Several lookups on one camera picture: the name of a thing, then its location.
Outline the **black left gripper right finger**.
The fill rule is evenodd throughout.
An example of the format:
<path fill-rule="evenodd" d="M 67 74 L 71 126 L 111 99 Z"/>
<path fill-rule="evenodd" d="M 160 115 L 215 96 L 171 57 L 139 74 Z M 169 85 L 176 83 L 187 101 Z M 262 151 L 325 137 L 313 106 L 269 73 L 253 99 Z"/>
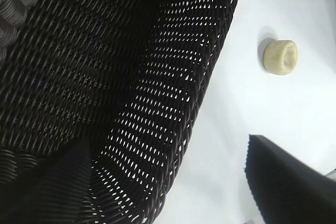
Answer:
<path fill-rule="evenodd" d="M 245 174 L 265 223 L 335 223 L 335 181 L 262 135 L 250 135 Z"/>

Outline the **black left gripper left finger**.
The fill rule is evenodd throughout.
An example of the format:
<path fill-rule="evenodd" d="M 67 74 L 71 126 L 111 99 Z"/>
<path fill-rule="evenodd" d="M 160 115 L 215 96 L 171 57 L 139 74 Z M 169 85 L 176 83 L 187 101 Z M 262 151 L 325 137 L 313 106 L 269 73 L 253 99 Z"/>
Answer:
<path fill-rule="evenodd" d="M 1 186 L 1 223 L 74 223 L 91 179 L 87 139 L 76 140 Z"/>

